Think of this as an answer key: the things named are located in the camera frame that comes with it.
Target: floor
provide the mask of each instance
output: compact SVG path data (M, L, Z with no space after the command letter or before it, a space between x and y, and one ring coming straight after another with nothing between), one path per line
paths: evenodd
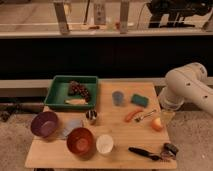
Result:
M24 163L33 138L29 126L34 116L16 114L0 123L0 170L32 171L24 168ZM202 111L179 111L167 129L171 142L180 150L178 168L173 171L213 170L212 116Z

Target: brown bowl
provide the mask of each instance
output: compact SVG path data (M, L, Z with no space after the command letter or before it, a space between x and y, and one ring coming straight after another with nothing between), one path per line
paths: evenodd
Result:
M93 148L94 138L87 128L75 128L68 135L67 147L75 155L84 156Z

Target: sponge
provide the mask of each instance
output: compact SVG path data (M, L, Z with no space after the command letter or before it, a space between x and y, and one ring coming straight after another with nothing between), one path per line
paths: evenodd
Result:
M138 94L133 94L131 98L131 103L134 103L139 106L147 107L149 103L149 99L147 97L144 97Z

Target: green tray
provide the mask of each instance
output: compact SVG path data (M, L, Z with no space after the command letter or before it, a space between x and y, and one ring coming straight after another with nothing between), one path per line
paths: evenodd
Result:
M80 95L68 95L70 81L77 81L84 84L91 94L91 100L85 105L66 104L65 100L82 98ZM52 109L75 109L84 110L92 109L96 105L98 89L98 77L96 76L63 76L54 77L44 104Z

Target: white cup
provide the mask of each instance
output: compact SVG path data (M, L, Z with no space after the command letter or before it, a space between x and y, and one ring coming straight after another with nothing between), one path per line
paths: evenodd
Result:
M113 138L108 134L103 134L96 141L98 152L104 156L110 154L114 146Z

